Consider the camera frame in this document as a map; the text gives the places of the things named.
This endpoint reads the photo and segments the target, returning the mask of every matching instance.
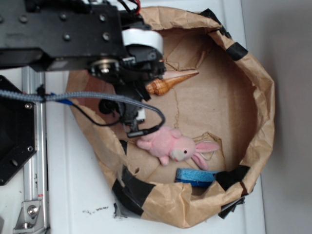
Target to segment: black tape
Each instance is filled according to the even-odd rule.
[[[125,183],[124,192],[140,207],[143,206],[147,196],[150,194],[154,184],[149,184],[135,178],[126,167],[122,171],[122,181]]]
[[[222,25],[222,23],[218,20],[218,18],[216,17],[216,15],[208,8],[207,10],[199,13],[201,16],[207,17],[207,18],[211,18],[214,21],[216,21],[218,24]],[[220,33],[222,35],[225,35],[227,38],[231,38],[231,34],[229,32],[226,31],[226,29],[222,26],[219,29]]]
[[[228,214],[232,211],[234,212],[235,208],[237,205],[240,205],[240,204],[244,204],[245,203],[245,198],[242,197],[234,202],[231,202],[227,205],[224,205],[221,207],[221,212],[218,214],[218,216],[222,219],[225,219],[226,216],[228,216]]]
[[[250,167],[239,165],[231,172],[219,172],[215,174],[216,181],[227,191],[232,185],[241,182]]]
[[[127,147],[128,147],[128,142],[125,140],[120,140],[121,146],[125,152],[125,154],[127,154]]]
[[[123,191],[123,187],[118,180],[113,185],[113,192],[115,195],[115,201],[117,207],[115,207],[116,215],[123,217],[138,217],[143,214],[143,210],[137,204],[135,204]]]
[[[226,53],[234,60],[238,61],[243,58],[246,54],[248,54],[248,50],[246,50],[242,45],[238,42],[235,42],[231,45],[227,50]]]
[[[141,207],[155,185],[135,178],[127,167],[123,168],[122,181],[125,187],[122,187],[118,180],[113,185],[118,208],[116,214],[124,217],[141,217],[144,212]]]

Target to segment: brown paper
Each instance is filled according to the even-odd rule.
[[[151,95],[148,104],[159,108],[166,116],[165,124],[181,129],[185,136],[196,142],[219,143],[221,149],[207,160],[210,170],[230,171],[238,165],[249,166],[243,186],[250,193],[273,146],[272,79],[251,54],[232,61],[225,50],[234,41],[222,35],[218,31],[221,25],[212,19],[166,7],[145,8],[141,14],[164,38],[167,68],[199,71],[197,76],[175,85],[163,96]],[[82,90],[114,93],[110,84],[85,71],[71,72],[67,91]],[[100,113],[99,100],[78,99],[75,102],[98,122],[113,122],[118,117]],[[207,189],[174,183],[177,168],[198,169],[191,159],[170,160],[169,165],[163,167],[158,158],[138,148],[135,139],[127,139],[121,125],[97,127],[78,111],[73,109],[73,113],[111,187],[116,179],[120,180],[123,165],[136,178],[156,185],[142,207],[142,218],[181,228],[191,227],[242,196],[241,183],[227,191],[217,182]],[[141,129],[160,121],[149,111],[146,116]],[[129,140],[127,155],[119,139]]]

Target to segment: wooden cone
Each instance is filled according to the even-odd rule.
[[[157,94],[157,95],[164,95],[166,92],[168,92],[174,85],[191,78],[198,74],[198,71],[186,74],[183,76],[168,78],[168,79],[155,79],[151,83],[149,83],[146,86],[146,90],[149,94]]]

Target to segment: stuffed toy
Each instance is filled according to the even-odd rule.
[[[136,144],[139,148],[147,150],[151,155],[158,157],[163,166],[169,164],[169,158],[177,162],[192,158],[203,170],[207,170],[208,165],[201,153],[213,152],[219,149],[219,145],[213,142],[195,144],[193,139],[183,136],[179,129],[167,126],[142,136]]]

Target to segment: cable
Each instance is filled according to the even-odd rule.
[[[128,1],[130,1],[130,2],[132,2],[132,3],[134,3],[136,5],[136,9],[135,10],[130,10],[128,5],[123,0],[117,0],[117,1],[123,5],[123,7],[126,9],[126,11],[128,13],[135,12],[136,15],[139,14],[140,9],[141,9],[141,2],[140,2],[140,0],[128,0]]]
[[[71,106],[73,106],[76,109],[78,109],[84,116],[86,116],[88,118],[88,120],[90,120],[92,123],[94,123],[95,125],[100,126],[100,127],[110,127],[110,126],[113,126],[113,125],[115,125],[115,124],[120,122],[120,119],[118,119],[117,121],[115,121],[113,123],[107,123],[107,124],[97,123],[87,113],[85,113],[79,106],[77,106],[76,104],[73,103],[73,104],[71,104]]]
[[[20,100],[20,101],[31,101],[31,102],[58,101],[67,105],[70,105],[70,103],[67,103],[67,102],[71,102],[68,100],[71,98],[99,98],[99,99],[105,99],[105,100],[110,100],[110,101],[128,103],[134,106],[139,106],[142,108],[152,110],[156,112],[161,118],[160,124],[150,129],[140,130],[140,132],[143,135],[149,134],[151,132],[158,130],[165,123],[165,120],[166,120],[164,114],[158,108],[142,103],[140,101],[133,100],[125,96],[121,96],[121,95],[112,95],[112,94],[98,93],[98,92],[72,92],[72,93],[65,93],[65,94],[60,94],[60,95],[54,95],[54,94],[45,95],[44,97],[41,97],[39,95],[34,95],[34,94],[22,94],[22,93],[0,89],[0,97]]]
[[[132,11],[130,10],[130,8],[128,7],[128,5],[123,1],[123,0],[117,0],[118,2],[121,3],[121,5],[123,5],[123,7],[126,9],[126,11],[128,13],[132,13]]]

